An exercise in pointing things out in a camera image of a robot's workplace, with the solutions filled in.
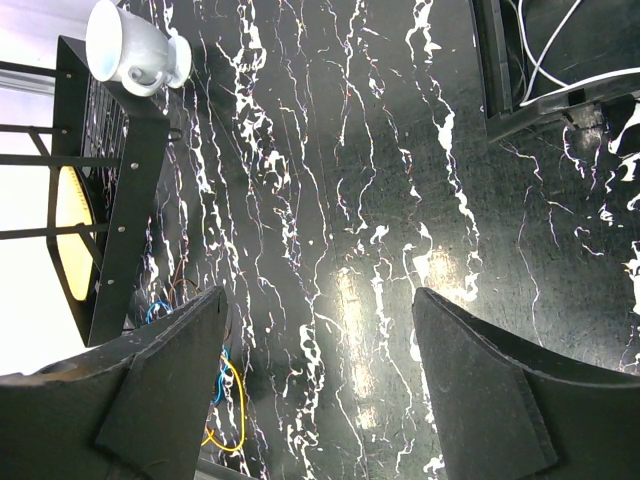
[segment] mug handle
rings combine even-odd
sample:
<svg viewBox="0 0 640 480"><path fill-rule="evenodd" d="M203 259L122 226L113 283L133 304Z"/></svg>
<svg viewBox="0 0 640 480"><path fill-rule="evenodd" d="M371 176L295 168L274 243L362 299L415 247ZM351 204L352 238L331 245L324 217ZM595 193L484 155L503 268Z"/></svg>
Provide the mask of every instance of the mug handle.
<svg viewBox="0 0 640 480"><path fill-rule="evenodd" d="M155 81L151 85L143 85L134 78L134 73L141 72L137 67L131 67L127 74L122 77L122 86L126 88L129 93L132 93L138 97L150 97L160 86L166 81L167 74L165 72L159 72Z"/></svg>

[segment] blue cable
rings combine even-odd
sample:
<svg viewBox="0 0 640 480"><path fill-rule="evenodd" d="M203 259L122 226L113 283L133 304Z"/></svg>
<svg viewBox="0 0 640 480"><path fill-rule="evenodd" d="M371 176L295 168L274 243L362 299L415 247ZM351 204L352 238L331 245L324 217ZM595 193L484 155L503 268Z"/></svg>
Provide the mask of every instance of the blue cable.
<svg viewBox="0 0 640 480"><path fill-rule="evenodd" d="M227 360L229 360L229 350L227 350L225 347L222 347L222 354L226 357ZM216 394L216 399L211 402L212 406L217 406L220 403L220 400L222 400L222 381L224 380L223 375L229 370L229 367L227 367L226 363L223 362L222 365L223 367L220 374L218 375L217 380L218 392Z"/></svg>
<svg viewBox="0 0 640 480"><path fill-rule="evenodd" d="M147 310L147 316L145 318L145 321L147 322L147 325L149 325L151 323L151 310L153 310L153 307L155 307L156 305L164 307L164 309L167 311L167 313L171 313L173 311L173 310L171 310L171 307L169 305L167 305L166 303L164 303L164 302L152 303L151 306L149 307L149 310Z"/></svg>

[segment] white wall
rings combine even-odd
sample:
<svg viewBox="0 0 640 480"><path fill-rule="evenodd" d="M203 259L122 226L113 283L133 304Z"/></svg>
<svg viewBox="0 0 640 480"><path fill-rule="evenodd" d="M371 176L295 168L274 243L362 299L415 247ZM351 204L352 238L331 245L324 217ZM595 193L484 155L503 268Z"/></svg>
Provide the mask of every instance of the white wall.
<svg viewBox="0 0 640 480"><path fill-rule="evenodd" d="M0 60L54 67L58 35L84 39L96 1L2 0ZM51 96L0 89L0 123L50 126L52 112ZM0 153L38 152L27 135L0 133ZM48 178L46 167L0 166L0 230L45 225ZM84 350L44 239L0 241L0 375Z"/></svg>

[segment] black and white marble countertop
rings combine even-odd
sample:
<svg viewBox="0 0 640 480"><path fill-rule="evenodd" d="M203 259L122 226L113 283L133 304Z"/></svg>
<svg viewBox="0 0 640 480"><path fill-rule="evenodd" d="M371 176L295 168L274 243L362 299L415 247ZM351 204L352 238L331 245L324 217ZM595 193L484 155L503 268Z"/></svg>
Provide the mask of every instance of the black and white marble countertop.
<svg viewBox="0 0 640 480"><path fill-rule="evenodd" d="M464 0L128 8L194 52L186 87L158 98L185 138L167 152L132 312L167 300L181 260L224 286L249 435L205 456L263 479L445 478L411 317L422 285L637 371L640 109L617 132L488 145ZM227 393L210 424L233 443Z"/></svg>

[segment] yellow cable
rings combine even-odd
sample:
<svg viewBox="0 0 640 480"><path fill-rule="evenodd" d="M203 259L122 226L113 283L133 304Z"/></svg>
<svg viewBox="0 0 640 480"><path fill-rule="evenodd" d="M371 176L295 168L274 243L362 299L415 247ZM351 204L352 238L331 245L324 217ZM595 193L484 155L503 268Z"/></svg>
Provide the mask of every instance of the yellow cable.
<svg viewBox="0 0 640 480"><path fill-rule="evenodd" d="M244 391L242 390L242 381L240 380L240 375L238 374L238 371L236 370L236 368L231 364L231 362L229 360L227 360L227 357L225 357L224 355L220 355L220 358L222 359L222 361L227 365L227 367L229 367L229 369L231 369L231 372L233 373L233 378L235 378L236 383L238 384L238 390L240 390L240 442L238 443L238 445L236 445L235 447L226 447L224 445L220 445L216 439L213 436L213 429L209 428L208 425L205 425L205 431L207 432L207 438L204 440L204 442L202 442L200 444L201 447L204 447L207 443L211 442L213 443L216 447L218 447L220 450L224 450L225 452L237 452L238 450L240 450L242 448L242 446L244 445L244 441L245 441L245 425L244 425Z"/></svg>

